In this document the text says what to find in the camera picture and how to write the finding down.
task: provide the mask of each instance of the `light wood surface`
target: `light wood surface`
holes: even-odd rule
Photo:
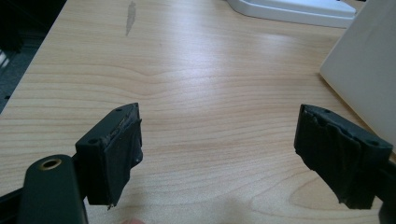
[[[87,206],[91,223],[377,223],[379,201],[338,204],[293,148],[300,104],[364,126],[318,73],[343,32],[224,0],[68,0],[0,116],[0,194],[138,102],[143,162],[117,207]]]

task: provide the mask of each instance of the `dark mark on desk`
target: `dark mark on desk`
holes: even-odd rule
[[[131,5],[128,6],[128,19],[126,20],[127,36],[132,29],[132,25],[134,24],[134,16],[136,15],[136,8],[134,6],[135,6],[134,2],[131,2]]]

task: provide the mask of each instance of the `wood grain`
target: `wood grain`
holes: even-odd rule
[[[294,153],[300,104],[365,126],[318,74],[342,29],[242,16],[223,0],[68,0],[0,116],[0,194],[138,102],[144,160],[91,223],[377,223]]]

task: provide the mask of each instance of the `black plastic part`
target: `black plastic part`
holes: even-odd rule
[[[54,155],[29,167],[18,223],[88,223],[72,158]]]
[[[130,179],[130,170],[143,160],[138,103],[112,110],[76,142],[75,163],[90,204],[115,206]]]
[[[301,105],[296,153],[349,208],[371,208],[392,145],[330,110]]]
[[[379,210],[381,224],[396,223],[396,165],[391,161],[378,171],[375,195],[384,202]]]
[[[17,222],[21,193],[22,189],[17,189],[0,197],[0,224]]]

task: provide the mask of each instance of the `white device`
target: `white device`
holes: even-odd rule
[[[396,1],[369,0],[320,68],[383,139],[396,146]]]
[[[347,28],[356,10],[337,0],[228,0],[246,16],[313,25]]]

